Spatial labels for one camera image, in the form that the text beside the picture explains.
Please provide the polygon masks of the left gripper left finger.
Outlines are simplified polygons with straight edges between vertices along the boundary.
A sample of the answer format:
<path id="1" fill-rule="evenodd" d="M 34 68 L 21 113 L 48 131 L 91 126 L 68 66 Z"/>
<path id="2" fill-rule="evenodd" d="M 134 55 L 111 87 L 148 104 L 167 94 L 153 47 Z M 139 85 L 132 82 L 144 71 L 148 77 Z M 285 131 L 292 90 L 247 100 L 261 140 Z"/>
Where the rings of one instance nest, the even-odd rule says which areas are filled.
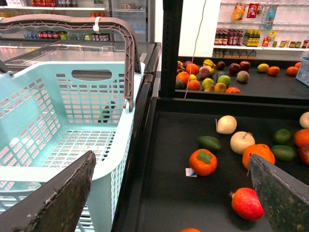
<path id="1" fill-rule="evenodd" d="M 95 154 L 86 152 L 0 215 L 2 232 L 73 232 L 90 193 Z"/>

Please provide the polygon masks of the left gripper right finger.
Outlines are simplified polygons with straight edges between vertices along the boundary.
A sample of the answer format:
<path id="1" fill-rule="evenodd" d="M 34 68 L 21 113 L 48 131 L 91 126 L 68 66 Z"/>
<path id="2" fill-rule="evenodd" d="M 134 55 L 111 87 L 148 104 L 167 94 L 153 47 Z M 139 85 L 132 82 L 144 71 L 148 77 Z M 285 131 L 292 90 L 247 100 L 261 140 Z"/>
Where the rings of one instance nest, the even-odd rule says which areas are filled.
<path id="1" fill-rule="evenodd" d="M 263 157 L 249 158 L 253 188 L 274 232 L 309 230 L 309 187 Z"/>

